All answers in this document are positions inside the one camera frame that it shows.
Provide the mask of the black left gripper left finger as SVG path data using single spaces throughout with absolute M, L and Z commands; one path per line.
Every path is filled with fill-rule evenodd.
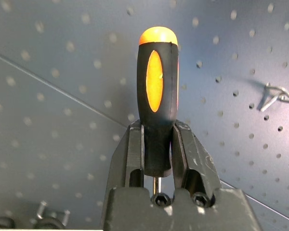
M 144 186 L 144 129 L 131 123 L 115 152 L 109 169 L 109 188 Z

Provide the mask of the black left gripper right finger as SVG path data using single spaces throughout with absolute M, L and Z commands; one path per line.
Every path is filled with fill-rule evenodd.
M 182 121 L 176 121 L 173 127 L 171 161 L 176 189 L 186 189 L 190 194 L 213 194 L 221 188 L 212 157 Z

